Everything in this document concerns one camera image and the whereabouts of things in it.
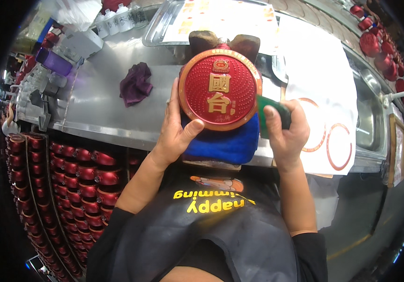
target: faucet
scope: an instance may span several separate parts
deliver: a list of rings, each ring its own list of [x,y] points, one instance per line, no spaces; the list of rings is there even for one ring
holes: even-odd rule
[[[404,97],[404,91],[399,92],[399,93],[390,93],[386,95],[381,96],[381,103],[384,105],[385,109],[388,109],[390,106],[390,102],[393,101],[394,99]]]

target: black sleeve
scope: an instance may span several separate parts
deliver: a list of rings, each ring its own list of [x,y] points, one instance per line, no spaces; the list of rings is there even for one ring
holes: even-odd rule
[[[111,254],[119,237],[119,233],[127,220],[132,216],[132,213],[121,210],[120,208],[113,210],[108,226],[88,253],[86,269],[87,282],[107,280],[110,270]]]
[[[303,233],[293,237],[299,259],[301,282],[327,282],[327,250],[323,234]]]

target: cartoon logo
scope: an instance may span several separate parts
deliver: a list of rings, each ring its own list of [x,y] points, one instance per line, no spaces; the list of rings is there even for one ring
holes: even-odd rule
[[[244,185],[238,179],[229,179],[229,178],[205,178],[199,176],[190,177],[192,181],[195,181],[199,185],[211,186],[225,191],[237,191],[242,192],[244,189]]]

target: blue towel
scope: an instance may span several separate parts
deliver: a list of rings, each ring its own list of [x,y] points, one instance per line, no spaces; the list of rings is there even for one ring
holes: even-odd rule
[[[182,114],[182,126],[189,123]],[[258,145],[258,115],[255,114],[239,128],[229,131],[204,129],[189,144],[184,154],[241,165],[252,160]]]

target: sink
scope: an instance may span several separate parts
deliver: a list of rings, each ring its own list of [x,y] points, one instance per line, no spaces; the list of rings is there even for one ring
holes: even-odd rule
[[[372,152],[384,149],[386,142],[384,109],[379,97],[363,81],[362,77],[353,71],[357,89],[357,128],[356,144],[360,148]]]

